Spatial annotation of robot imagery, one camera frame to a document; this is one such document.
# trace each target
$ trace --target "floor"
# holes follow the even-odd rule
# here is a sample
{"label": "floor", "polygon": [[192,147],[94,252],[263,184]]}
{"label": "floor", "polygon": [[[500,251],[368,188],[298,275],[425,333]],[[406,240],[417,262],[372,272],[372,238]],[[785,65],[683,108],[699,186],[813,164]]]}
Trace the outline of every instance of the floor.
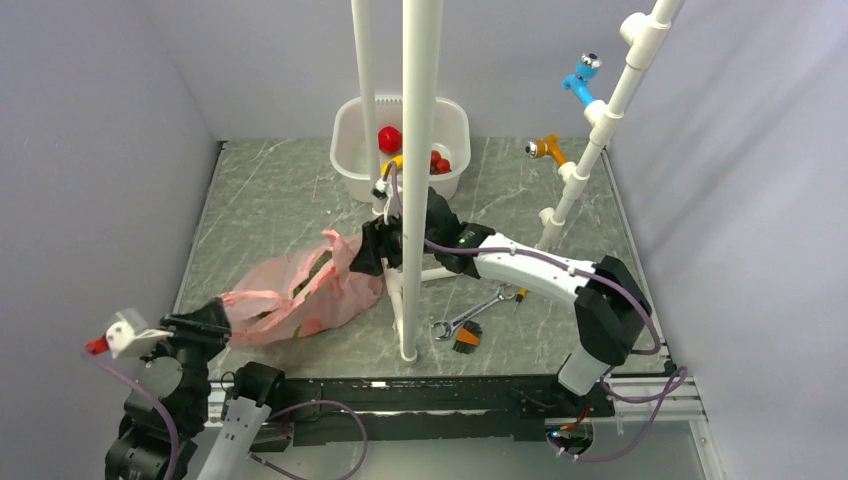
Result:
{"label": "floor", "polygon": [[[627,423],[625,434],[618,436],[613,424],[596,425],[595,445],[585,455],[609,455],[620,451],[630,443],[639,427],[639,424]],[[199,448],[186,479],[197,478],[217,432],[217,429],[207,430],[195,438]],[[301,477],[324,479],[338,478],[346,473],[361,452],[359,443],[330,443],[321,447],[293,447],[282,453],[261,456]],[[241,475],[232,480],[279,478],[284,477],[245,460]],[[654,424],[631,454],[614,462],[598,464],[557,458],[545,442],[514,442],[509,438],[370,442],[365,463],[353,478],[702,480],[705,477],[688,422],[661,422]]]}
{"label": "floor", "polygon": [[[450,205],[461,220],[491,226],[534,245],[541,234],[537,212],[554,206],[562,184],[549,158],[524,157],[526,139],[474,138],[472,158]],[[560,141],[568,158],[579,158],[585,139]],[[373,218],[370,205],[350,199],[329,162],[329,139],[248,140],[225,144],[218,172],[186,268],[178,310],[199,307],[227,291],[254,265],[314,244],[333,228],[356,234]],[[634,256],[609,172],[598,162],[553,253],[575,259],[622,259],[636,275]],[[437,266],[431,258],[427,265]],[[574,311],[528,295],[513,315],[504,302],[477,317],[484,330],[470,355],[437,342],[429,324],[450,319],[488,297],[497,285],[468,277],[422,286],[417,363],[399,360],[388,296],[342,328],[258,348],[227,349],[210,362],[220,378],[249,360],[272,365],[293,378],[513,375],[555,373],[578,344]],[[637,348],[647,347],[644,333]],[[658,373],[663,358],[630,356],[618,373]]]}

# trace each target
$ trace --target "cable connector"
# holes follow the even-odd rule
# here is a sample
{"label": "cable connector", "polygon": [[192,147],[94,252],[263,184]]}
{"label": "cable connector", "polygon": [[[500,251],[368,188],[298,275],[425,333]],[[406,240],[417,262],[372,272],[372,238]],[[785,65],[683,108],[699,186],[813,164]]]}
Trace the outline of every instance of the cable connector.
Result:
{"label": "cable connector", "polygon": [[374,184],[374,188],[371,189],[371,195],[374,195],[380,200],[385,200],[389,197],[389,195],[386,193],[386,190],[388,188],[389,182],[381,178],[377,180],[377,183]]}

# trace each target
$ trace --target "gray wall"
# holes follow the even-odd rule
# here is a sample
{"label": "gray wall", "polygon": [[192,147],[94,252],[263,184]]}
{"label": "gray wall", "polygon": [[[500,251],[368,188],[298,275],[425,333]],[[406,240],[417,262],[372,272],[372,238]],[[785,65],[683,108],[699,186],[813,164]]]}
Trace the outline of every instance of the gray wall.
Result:
{"label": "gray wall", "polygon": [[0,478],[102,478],[129,389],[80,358],[169,311],[213,137],[136,0],[0,6]]}
{"label": "gray wall", "polygon": [[848,6],[687,2],[613,140],[731,479],[846,478]]}
{"label": "gray wall", "polygon": [[[172,58],[221,139],[328,137],[359,96],[347,0],[144,0]],[[401,92],[400,0],[374,0],[377,93]],[[608,98],[627,47],[618,27],[652,0],[445,2],[437,93],[468,113],[471,134],[588,134],[560,87],[583,52],[608,67]]]}

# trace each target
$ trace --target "blue toy figure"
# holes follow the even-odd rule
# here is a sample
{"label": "blue toy figure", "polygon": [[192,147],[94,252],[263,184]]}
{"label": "blue toy figure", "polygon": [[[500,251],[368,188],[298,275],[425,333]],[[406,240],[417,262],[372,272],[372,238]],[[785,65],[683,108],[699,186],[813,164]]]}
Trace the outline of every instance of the blue toy figure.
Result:
{"label": "blue toy figure", "polygon": [[562,88],[574,91],[577,98],[583,102],[583,108],[595,101],[595,98],[589,93],[589,79],[597,75],[600,66],[601,59],[597,55],[584,53],[580,57],[580,61],[577,62],[577,73],[572,73],[562,81]]}

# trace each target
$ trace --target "wrench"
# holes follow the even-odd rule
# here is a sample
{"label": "wrench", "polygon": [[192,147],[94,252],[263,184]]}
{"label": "wrench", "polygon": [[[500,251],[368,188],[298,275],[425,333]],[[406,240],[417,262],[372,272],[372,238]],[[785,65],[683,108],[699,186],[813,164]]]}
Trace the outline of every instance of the wrench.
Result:
{"label": "wrench", "polygon": [[473,307],[469,308],[464,313],[462,313],[461,315],[459,315],[458,317],[454,318],[453,320],[451,320],[449,322],[444,321],[444,320],[442,320],[440,322],[435,322],[432,325],[431,328],[434,328],[434,329],[441,328],[442,333],[440,335],[437,334],[433,338],[435,338],[436,340],[441,340],[441,341],[450,340],[451,337],[453,337],[453,334],[457,330],[459,330],[459,327],[462,326],[462,324],[465,323],[467,320],[477,316],[477,314],[479,314],[483,310],[491,307],[492,305],[494,305],[494,304],[496,304],[496,303],[498,303],[502,300],[511,300],[512,298],[514,298],[515,297],[514,293],[513,294],[507,294],[506,293],[506,287],[508,287],[508,286],[509,285],[506,284],[506,283],[500,285],[498,287],[498,289],[495,290],[495,293],[492,294],[491,297],[487,298],[486,300],[483,300],[482,302],[478,303],[477,305],[474,305]]}

